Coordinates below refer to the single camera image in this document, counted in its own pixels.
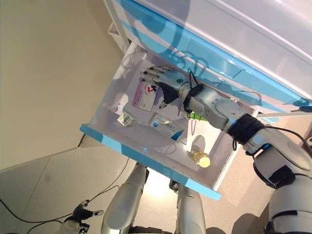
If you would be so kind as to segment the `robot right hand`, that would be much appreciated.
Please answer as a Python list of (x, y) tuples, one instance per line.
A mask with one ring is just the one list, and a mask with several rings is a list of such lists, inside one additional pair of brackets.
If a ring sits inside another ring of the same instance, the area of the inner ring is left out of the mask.
[(152, 66), (141, 72), (141, 75), (145, 82), (162, 90), (163, 101), (159, 105), (159, 109), (164, 109), (178, 98), (183, 100), (191, 89), (186, 75), (169, 67)]

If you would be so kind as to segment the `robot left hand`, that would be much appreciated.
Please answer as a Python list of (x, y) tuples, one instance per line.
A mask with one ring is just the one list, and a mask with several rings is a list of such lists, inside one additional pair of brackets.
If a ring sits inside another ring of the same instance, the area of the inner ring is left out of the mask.
[(82, 221), (87, 220), (91, 217), (101, 216), (104, 214), (104, 210), (90, 211), (86, 209), (89, 203), (90, 200), (84, 200), (80, 204), (78, 204), (72, 213), (72, 217), (77, 221)]

